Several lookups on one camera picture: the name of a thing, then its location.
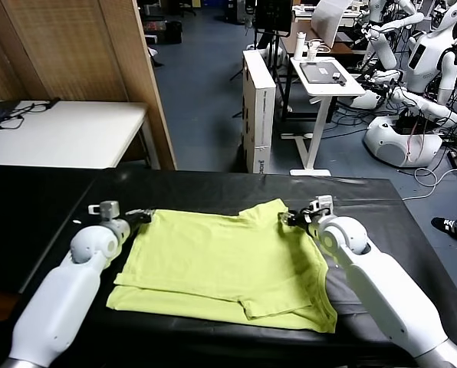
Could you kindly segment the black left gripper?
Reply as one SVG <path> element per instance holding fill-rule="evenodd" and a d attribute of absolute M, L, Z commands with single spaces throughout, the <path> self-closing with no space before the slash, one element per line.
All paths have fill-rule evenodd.
<path fill-rule="evenodd" d="M 142 224 L 149 224 L 153 219 L 152 209 L 132 209 L 122 217 L 130 227 L 130 232 L 136 232 Z"/>

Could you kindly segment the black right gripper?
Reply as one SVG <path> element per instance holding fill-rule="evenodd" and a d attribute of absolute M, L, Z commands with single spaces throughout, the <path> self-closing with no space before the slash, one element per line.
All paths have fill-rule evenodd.
<path fill-rule="evenodd" d="M 289 212 L 279 212 L 278 218 L 281 223 L 290 227 L 298 227 L 305 231 L 309 231 L 313 225 L 312 218 L 314 213 L 310 209 L 302 209 L 300 211 L 290 210 Z"/>

